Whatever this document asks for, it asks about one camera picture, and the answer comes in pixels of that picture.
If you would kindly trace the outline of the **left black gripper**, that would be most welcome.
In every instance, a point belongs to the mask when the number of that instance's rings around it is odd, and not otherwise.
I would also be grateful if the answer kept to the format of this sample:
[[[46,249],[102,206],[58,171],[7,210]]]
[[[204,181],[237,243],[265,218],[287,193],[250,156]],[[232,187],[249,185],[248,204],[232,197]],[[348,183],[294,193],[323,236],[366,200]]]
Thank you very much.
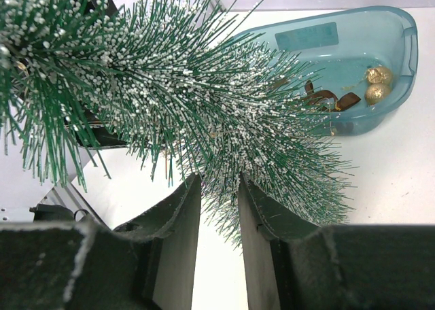
[[[92,25],[102,29],[104,33],[113,33],[114,29],[125,24],[119,17],[118,8],[113,0],[73,0],[80,2],[83,15],[97,13]],[[121,140],[117,133],[111,132],[112,120],[101,119],[99,112],[106,111],[106,105],[98,106],[98,98],[106,102],[114,97],[116,83],[109,75],[122,71],[123,65],[117,65],[118,57],[122,57],[117,48],[115,37],[106,37],[103,41],[104,51],[97,53],[98,64],[82,66],[74,71],[87,87],[65,82],[65,88],[71,93],[68,102],[69,113],[65,116],[65,129],[81,148],[125,148],[127,142]]]

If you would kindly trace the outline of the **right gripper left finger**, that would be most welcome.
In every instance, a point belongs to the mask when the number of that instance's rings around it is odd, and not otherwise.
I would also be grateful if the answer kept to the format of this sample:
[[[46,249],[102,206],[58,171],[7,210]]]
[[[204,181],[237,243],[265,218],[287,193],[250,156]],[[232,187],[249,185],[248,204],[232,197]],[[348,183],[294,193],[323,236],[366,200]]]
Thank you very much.
[[[114,230],[94,220],[1,226],[2,309],[190,309],[201,179]]]

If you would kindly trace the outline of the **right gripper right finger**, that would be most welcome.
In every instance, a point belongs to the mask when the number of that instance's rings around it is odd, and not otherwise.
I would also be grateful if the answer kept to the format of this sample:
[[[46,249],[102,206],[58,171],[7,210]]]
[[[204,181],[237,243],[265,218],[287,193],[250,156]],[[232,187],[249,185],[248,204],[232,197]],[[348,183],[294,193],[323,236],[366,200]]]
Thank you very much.
[[[432,225],[316,226],[241,176],[250,309],[433,309]]]

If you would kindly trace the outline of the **small frosted christmas tree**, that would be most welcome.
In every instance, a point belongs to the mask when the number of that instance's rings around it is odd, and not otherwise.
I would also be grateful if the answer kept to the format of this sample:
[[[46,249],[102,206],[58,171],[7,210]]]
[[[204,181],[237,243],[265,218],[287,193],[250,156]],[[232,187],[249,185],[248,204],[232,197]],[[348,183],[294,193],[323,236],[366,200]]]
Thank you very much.
[[[342,224],[347,163],[321,129],[329,116],[301,93],[305,65],[253,34],[209,0],[139,0],[119,7],[113,33],[73,0],[1,0],[1,135],[21,141],[22,167],[40,181],[65,184],[72,162],[85,184],[81,148],[65,129],[71,93],[87,87],[74,71],[98,64],[106,37],[123,54],[109,78],[114,97],[98,98],[101,119],[128,154],[175,173],[197,174],[218,231],[241,241],[240,176],[310,223]],[[311,80],[311,73],[306,74]]]

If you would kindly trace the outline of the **brown ribbon ornament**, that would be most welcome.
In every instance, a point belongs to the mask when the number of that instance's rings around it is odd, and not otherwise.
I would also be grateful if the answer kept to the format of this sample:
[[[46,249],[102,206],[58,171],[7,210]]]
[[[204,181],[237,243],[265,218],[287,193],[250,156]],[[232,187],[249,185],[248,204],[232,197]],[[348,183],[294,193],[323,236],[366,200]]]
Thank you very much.
[[[306,97],[303,98],[307,105],[316,105],[321,111],[341,112],[357,105],[361,98],[353,92],[348,92],[344,96],[338,98],[330,90],[314,90],[311,80],[308,80],[304,85]]]

